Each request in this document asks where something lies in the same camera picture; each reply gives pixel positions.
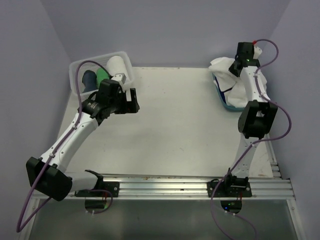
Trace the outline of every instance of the white table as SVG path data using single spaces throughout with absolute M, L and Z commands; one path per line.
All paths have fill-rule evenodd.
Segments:
M 224 176 L 235 160 L 240 113 L 224 109 L 208 69 L 134 71 L 140 111 L 104 120 L 74 155 L 67 172 Z M 78 100 L 71 94 L 59 134 L 77 108 Z M 270 146 L 258 146 L 250 177 L 273 177 Z

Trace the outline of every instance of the towel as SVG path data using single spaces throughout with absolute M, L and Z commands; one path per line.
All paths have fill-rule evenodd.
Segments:
M 248 103 L 245 85 L 239 77 L 229 72 L 234 61 L 234 58 L 229 57 L 216 58 L 210 62 L 209 71 L 215 75 L 217 82 L 214 81 L 214 84 L 224 93 L 225 103 L 236 108 L 244 108 Z M 260 77 L 264 89 L 267 89 L 267 80 L 261 72 Z

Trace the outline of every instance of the plastic container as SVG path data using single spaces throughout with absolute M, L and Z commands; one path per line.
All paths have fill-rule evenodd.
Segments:
M 212 73 L 213 79 L 218 81 L 216 76 Z M 225 95 L 223 92 L 220 91 L 219 87 L 217 87 L 217 85 L 215 85 L 216 90 L 218 92 L 219 98 L 222 102 L 222 105 L 224 106 L 224 108 L 230 112 L 242 112 L 244 110 L 244 108 L 242 107 L 235 107 L 235 106 L 230 106 L 226 103 L 226 99 L 225 99 Z
M 125 64 L 125 68 L 128 72 L 128 78 L 129 80 L 127 80 L 124 83 L 124 86 L 126 88 L 130 88 L 130 86 L 132 85 L 133 81 L 135 80 L 135 76 L 134 76 L 134 70 L 132 68 L 130 59 L 127 55 L 126 52 L 124 51 L 117 51 L 117 52 L 113 52 L 113 53 L 109 53 L 109 54 L 105 54 L 105 55 L 101 55 L 101 56 L 95 56 L 95 57 L 90 57 L 90 58 L 86 58 L 86 59 L 82 59 L 79 61 L 74 61 L 69 65 L 69 79 L 70 79 L 70 87 L 71 87 L 71 91 L 74 95 L 77 95 L 76 92 L 76 83 L 75 83 L 75 77 L 76 77 L 76 70 L 77 67 L 79 66 L 79 64 L 85 60 L 92 60 L 95 61 L 99 64 L 101 64 L 103 67 L 106 67 L 107 62 L 110 58 L 112 58 L 113 56 L 120 56 L 123 58 L 124 64 Z M 89 97 L 89 95 L 97 90 L 94 91 L 88 91 L 88 92 L 83 92 L 85 89 L 84 84 L 82 83 L 82 77 L 84 75 L 84 72 L 86 70 L 92 70 L 94 72 L 97 71 L 97 69 L 99 68 L 98 65 L 95 65 L 93 63 L 85 63 L 84 65 L 81 66 L 80 70 L 79 70 L 79 74 L 78 74 L 78 84 L 79 84 L 79 90 L 80 90 L 80 96 L 81 96 L 81 100 L 85 100 Z

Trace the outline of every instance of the cable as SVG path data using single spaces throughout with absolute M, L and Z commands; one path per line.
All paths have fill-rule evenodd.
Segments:
M 102 214 L 102 213 L 104 213 L 105 211 L 107 211 L 111 207 L 111 205 L 112 205 L 112 203 L 114 201 L 114 198 L 113 198 L 111 192 L 109 192 L 107 190 L 103 190 L 103 189 L 92 189 L 92 190 L 89 190 L 89 192 L 103 192 L 103 193 L 109 194 L 110 197 L 111 197 L 111 200 L 110 200 L 110 203 L 109 203 L 108 206 L 105 206 L 104 209 L 100 210 L 100 211 L 92 211 L 91 214 L 94 214 L 94 215 L 95 214 Z
M 278 58 L 278 55 L 279 55 L 279 48 L 278 46 L 271 40 L 268 40 L 268 39 L 259 39 L 259 40 L 255 40 L 253 41 L 253 44 L 256 44 L 257 42 L 261 42 L 261 41 L 264 41 L 264 42 L 268 42 L 268 43 L 271 43 L 274 47 L 275 47 L 275 50 L 276 50 L 276 54 L 275 54 L 275 57 L 273 58 L 273 60 L 271 60 L 270 62 L 258 67 L 254 73 L 254 81 L 255 81 L 255 85 L 256 85 L 256 88 L 259 92 L 259 95 L 261 96 L 261 98 L 263 98 L 264 100 L 266 100 L 267 102 L 269 103 L 272 103 L 274 105 L 276 105 L 278 108 L 280 108 L 284 114 L 286 115 L 287 119 L 288 119 L 288 128 L 286 130 L 286 132 L 278 137 L 273 137 L 273 138 L 267 138 L 267 139 L 259 139 L 257 141 L 254 141 L 244 152 L 243 154 L 239 157 L 239 159 L 235 162 L 235 164 L 233 165 L 233 167 L 227 172 L 227 174 L 217 183 L 217 185 L 215 186 L 213 192 L 212 192 L 212 195 L 211 195 L 211 199 L 210 199 L 210 210 L 211 210 L 211 215 L 212 215 L 212 218 L 216 224 L 216 226 L 220 229 L 220 231 L 226 235 L 229 239 L 231 240 L 236 240 L 235 238 L 233 238 L 229 233 L 227 233 L 225 230 L 223 230 L 223 228 L 221 227 L 221 225 L 218 224 L 218 221 L 216 219 L 216 216 L 215 216 L 215 212 L 213 210 L 214 208 L 214 196 L 215 196 L 215 193 L 219 187 L 219 185 L 226 179 L 226 177 L 237 167 L 237 165 L 239 164 L 239 162 L 244 158 L 244 156 L 247 154 L 247 152 L 255 145 L 255 144 L 258 144 L 258 143 L 261 143 L 261 142 L 267 142 L 267 141 L 275 141 L 275 140 L 279 140 L 279 139 L 283 139 L 285 136 L 287 136 L 292 128 L 292 121 L 291 121 L 291 117 L 289 115 L 289 113 L 283 108 L 281 107 L 280 105 L 278 105 L 276 102 L 270 100 L 269 98 L 265 97 L 263 94 L 262 94 L 262 91 L 260 89 L 260 86 L 258 84 L 258 71 L 260 71 L 262 68 L 264 68 L 265 66 L 268 66 L 270 64 L 272 64 L 277 58 Z M 243 216 L 240 216 L 240 215 L 235 215 L 237 218 L 239 219 L 242 219 L 244 220 L 245 222 L 247 222 L 254 230 L 254 240 L 257 240 L 258 239 L 258 232 L 257 232 L 257 229 L 255 228 L 255 226 L 253 225 L 252 222 L 250 222 L 248 219 L 246 219 L 245 217 Z
M 92 64 L 96 64 L 98 65 L 100 68 L 102 68 L 108 75 L 108 71 L 101 65 L 99 64 L 98 62 L 95 62 L 95 61 L 92 61 L 92 60 L 85 60 L 83 62 L 81 62 L 79 64 L 79 66 L 76 68 L 76 71 L 75 71 L 75 90 L 76 90 L 76 95 L 77 95 L 77 98 L 78 98 L 78 102 L 79 102 L 79 111 L 78 111 L 78 117 L 75 121 L 75 126 L 77 126 L 81 120 L 81 116 L 82 116 L 82 102 L 81 102 L 81 96 L 80 96 L 80 90 L 79 90 L 79 83 L 78 83 L 78 75 L 79 75 L 79 70 L 80 70 L 80 67 L 83 65 L 83 64 L 86 64 L 86 63 L 92 63 Z M 71 128 L 66 134 L 65 136 L 61 139 L 61 141 L 58 142 L 58 144 L 55 146 L 55 148 L 52 150 L 52 156 L 55 155 L 55 153 L 58 151 L 58 149 L 61 147 L 61 145 L 66 141 L 66 139 L 70 136 L 70 134 L 75 130 L 75 128 Z M 28 203 L 32 197 L 32 193 L 34 192 L 34 190 L 36 189 L 36 186 L 40 180 L 40 178 L 42 177 L 42 175 L 44 174 L 44 172 L 46 171 L 49 163 L 51 162 L 52 160 L 52 156 L 50 156 L 48 158 L 48 160 L 45 162 L 45 164 L 43 165 L 41 171 L 39 172 L 38 176 L 35 178 L 27 196 L 26 196 L 26 199 L 24 201 L 24 204 L 22 206 L 22 210 L 21 210 L 21 213 L 20 213 L 20 216 L 19 216 L 19 219 L 18 219 L 18 223 L 16 225 L 16 232 L 17 233 L 20 233 L 24 227 L 28 224 L 28 222 L 32 219 L 32 217 L 47 203 L 49 202 L 49 200 L 51 199 L 51 197 L 47 198 L 40 206 L 38 206 L 31 214 L 30 216 L 25 220 L 24 223 L 22 223 L 22 220 L 24 218 L 24 215 L 26 213 L 26 210 L 27 210 L 27 207 L 28 207 Z

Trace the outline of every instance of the white cloth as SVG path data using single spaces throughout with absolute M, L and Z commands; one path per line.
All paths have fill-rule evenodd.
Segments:
M 221 92 L 231 89 L 224 93 L 226 104 L 236 108 L 244 108 L 248 103 L 245 85 L 239 77 L 229 72 L 234 61 L 229 57 L 216 58 L 210 62 L 209 71 L 215 75 Z M 267 89 L 267 80 L 261 72 L 260 77 L 264 88 Z

